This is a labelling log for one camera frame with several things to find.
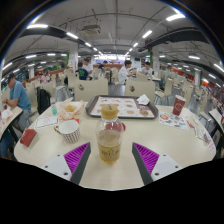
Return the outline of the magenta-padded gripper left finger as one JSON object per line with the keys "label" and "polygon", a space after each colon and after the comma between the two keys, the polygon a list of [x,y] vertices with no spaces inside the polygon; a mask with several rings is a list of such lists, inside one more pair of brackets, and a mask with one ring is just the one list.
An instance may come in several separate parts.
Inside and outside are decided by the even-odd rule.
{"label": "magenta-padded gripper left finger", "polygon": [[87,142],[64,155],[58,154],[52,157],[42,168],[72,183],[79,184],[90,153],[90,143]]}

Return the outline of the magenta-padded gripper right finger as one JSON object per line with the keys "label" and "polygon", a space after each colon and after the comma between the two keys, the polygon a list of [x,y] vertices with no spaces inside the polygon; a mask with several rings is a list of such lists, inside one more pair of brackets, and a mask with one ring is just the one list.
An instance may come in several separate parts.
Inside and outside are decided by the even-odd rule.
{"label": "magenta-padded gripper right finger", "polygon": [[132,153],[145,185],[182,169],[169,155],[159,155],[138,143],[132,143]]}

